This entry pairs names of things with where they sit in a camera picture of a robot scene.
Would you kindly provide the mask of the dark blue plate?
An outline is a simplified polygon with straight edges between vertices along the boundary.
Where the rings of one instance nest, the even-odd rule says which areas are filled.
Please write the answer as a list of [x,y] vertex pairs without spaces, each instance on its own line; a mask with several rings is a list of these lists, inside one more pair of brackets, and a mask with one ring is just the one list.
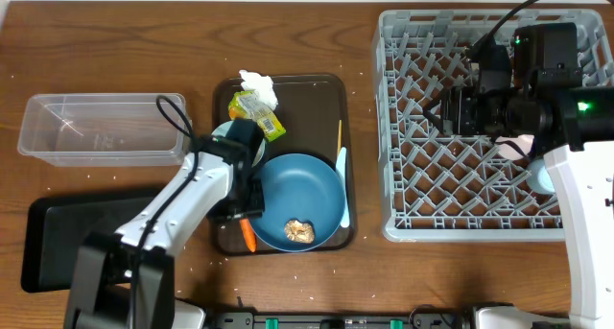
[[[304,153],[279,155],[264,164],[256,178],[262,183],[265,211],[250,225],[270,247],[303,252],[323,245],[340,227],[342,186],[334,168]],[[310,223],[316,239],[312,244],[287,239],[289,220]]]

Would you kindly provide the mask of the light blue cup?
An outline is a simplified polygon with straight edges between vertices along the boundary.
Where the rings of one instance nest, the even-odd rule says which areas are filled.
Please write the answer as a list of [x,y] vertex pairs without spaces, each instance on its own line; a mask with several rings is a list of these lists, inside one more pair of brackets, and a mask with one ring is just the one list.
[[543,158],[535,159],[527,167],[529,177],[526,182],[530,189],[540,195],[553,195],[555,187],[546,169]]

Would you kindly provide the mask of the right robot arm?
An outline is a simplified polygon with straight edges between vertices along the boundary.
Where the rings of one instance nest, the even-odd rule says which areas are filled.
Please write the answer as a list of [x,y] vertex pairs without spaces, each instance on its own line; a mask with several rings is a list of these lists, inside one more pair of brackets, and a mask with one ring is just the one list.
[[472,86],[442,90],[423,108],[437,130],[485,135],[544,160],[563,220],[573,328],[613,325],[613,90],[586,87],[572,22],[520,27],[513,53],[496,27],[466,49],[478,65]]

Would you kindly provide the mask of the pink cup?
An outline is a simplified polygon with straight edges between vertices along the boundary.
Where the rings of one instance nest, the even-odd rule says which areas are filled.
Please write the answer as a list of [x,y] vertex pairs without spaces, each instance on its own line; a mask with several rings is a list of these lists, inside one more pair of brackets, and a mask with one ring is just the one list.
[[522,134],[517,137],[498,137],[494,145],[498,148],[498,155],[504,159],[516,161],[532,159],[533,136]]

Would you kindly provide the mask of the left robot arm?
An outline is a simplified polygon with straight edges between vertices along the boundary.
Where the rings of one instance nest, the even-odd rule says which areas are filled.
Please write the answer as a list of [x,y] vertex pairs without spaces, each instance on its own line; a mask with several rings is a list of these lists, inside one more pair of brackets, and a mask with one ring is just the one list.
[[201,221],[259,218],[265,210],[254,164],[264,132],[237,118],[228,133],[178,131],[191,151],[154,200],[113,234],[90,233],[80,246],[66,328],[202,328],[204,309],[178,300],[175,259]]

